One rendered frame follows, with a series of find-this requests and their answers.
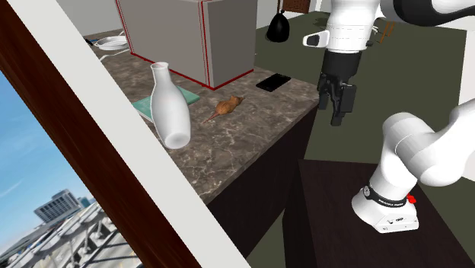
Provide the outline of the white slender utensil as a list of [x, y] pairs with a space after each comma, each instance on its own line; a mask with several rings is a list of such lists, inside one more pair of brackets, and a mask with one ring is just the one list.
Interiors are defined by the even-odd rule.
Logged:
[[126, 53], [126, 52], [129, 52], [130, 49], [124, 49], [122, 51], [119, 51], [117, 53], [114, 53], [114, 54], [107, 54], [107, 55], [103, 55], [102, 57], [99, 58], [99, 61], [102, 62], [104, 59], [108, 58], [108, 57], [112, 57], [112, 56], [118, 56], [122, 53]]

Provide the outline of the white vase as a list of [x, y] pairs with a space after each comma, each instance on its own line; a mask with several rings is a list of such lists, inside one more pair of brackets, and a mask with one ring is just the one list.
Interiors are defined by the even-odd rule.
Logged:
[[191, 139], [186, 99], [172, 82], [167, 62], [153, 63], [151, 71], [155, 83], [151, 93], [151, 118], [156, 132], [166, 148], [182, 148]]

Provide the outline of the black phone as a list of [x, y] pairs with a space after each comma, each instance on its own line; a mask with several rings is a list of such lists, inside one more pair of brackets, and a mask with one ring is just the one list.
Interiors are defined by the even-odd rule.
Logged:
[[275, 73], [269, 76], [268, 78], [257, 83], [256, 87], [268, 92], [272, 92], [290, 80], [291, 78], [286, 75]]

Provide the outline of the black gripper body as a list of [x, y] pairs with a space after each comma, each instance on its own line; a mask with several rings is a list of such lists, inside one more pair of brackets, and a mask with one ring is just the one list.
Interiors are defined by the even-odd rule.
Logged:
[[320, 85], [329, 77], [338, 78], [347, 84], [350, 78], [357, 73], [361, 57], [362, 52], [336, 53], [326, 49], [320, 71]]

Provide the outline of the brown wooden furniture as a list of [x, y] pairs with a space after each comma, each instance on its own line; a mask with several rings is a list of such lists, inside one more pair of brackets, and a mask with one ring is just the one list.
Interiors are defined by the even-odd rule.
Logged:
[[311, 0], [278, 0], [279, 11], [289, 11], [307, 14], [311, 6]]

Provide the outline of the black bell-shaped object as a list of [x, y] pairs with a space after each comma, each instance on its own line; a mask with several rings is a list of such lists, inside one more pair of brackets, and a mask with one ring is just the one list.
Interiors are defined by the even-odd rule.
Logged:
[[289, 38], [290, 24], [284, 10], [279, 11], [271, 20], [266, 32], [266, 38], [274, 43], [283, 43]]

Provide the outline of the window with brown frame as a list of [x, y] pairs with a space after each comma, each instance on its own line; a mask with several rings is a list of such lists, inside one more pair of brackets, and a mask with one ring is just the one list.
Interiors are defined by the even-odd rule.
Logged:
[[145, 268], [250, 268], [56, 0], [0, 0], [0, 70]]

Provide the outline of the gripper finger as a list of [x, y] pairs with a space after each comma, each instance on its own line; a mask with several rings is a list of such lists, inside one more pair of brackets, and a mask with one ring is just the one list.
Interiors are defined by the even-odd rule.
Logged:
[[340, 126], [344, 116], [352, 112], [356, 90], [357, 87], [355, 85], [330, 85], [330, 97], [333, 104], [331, 126]]
[[331, 78], [329, 78], [326, 74], [321, 73], [318, 84], [317, 84], [317, 90], [319, 92], [319, 109], [320, 110], [326, 110], [328, 100], [330, 98], [330, 93], [331, 93], [331, 86], [332, 86], [332, 81]]

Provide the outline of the wooden chair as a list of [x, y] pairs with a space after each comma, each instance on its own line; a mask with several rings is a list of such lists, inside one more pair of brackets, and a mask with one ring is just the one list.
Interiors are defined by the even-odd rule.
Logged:
[[394, 25], [395, 23], [393, 21], [387, 21], [383, 27], [374, 25], [372, 27], [372, 30], [374, 32], [374, 35], [377, 36], [376, 41], [378, 43], [382, 43], [385, 37], [389, 37], [393, 32]]

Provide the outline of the brown toy mouse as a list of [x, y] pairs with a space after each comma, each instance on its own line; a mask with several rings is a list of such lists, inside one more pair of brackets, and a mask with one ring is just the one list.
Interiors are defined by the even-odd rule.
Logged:
[[215, 107], [215, 112], [210, 116], [210, 118], [203, 121], [203, 123], [210, 121], [216, 116], [232, 113], [243, 100], [244, 97], [231, 96], [228, 100], [220, 101]]

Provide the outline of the teal book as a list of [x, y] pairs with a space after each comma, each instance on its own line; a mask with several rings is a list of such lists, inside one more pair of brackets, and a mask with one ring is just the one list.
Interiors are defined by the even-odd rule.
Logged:
[[[199, 100], [199, 96], [197, 94], [194, 94], [191, 91], [185, 90], [184, 88], [180, 86], [177, 86], [177, 88], [181, 91], [182, 95], [185, 97], [188, 105], [196, 103]], [[132, 105], [141, 116], [143, 116], [148, 121], [153, 122], [153, 119], [151, 117], [151, 96], [138, 100], [132, 103]]]

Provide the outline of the dark robot stand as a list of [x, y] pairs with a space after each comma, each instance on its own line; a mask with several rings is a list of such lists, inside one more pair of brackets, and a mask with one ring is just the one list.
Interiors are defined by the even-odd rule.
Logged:
[[475, 268], [420, 186], [419, 228], [380, 234], [351, 200], [375, 164], [300, 160], [282, 218], [286, 268]]

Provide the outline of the white shallow pan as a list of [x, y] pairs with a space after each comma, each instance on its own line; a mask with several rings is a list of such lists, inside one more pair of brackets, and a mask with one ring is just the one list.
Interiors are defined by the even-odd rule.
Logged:
[[105, 37], [94, 43], [96, 47], [105, 51], [126, 49], [129, 47], [125, 36]]

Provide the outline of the grey box with red edges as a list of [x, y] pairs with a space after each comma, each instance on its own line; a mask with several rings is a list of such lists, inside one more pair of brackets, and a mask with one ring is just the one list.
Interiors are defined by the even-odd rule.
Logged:
[[129, 48], [215, 90], [253, 71], [257, 0], [115, 0]]

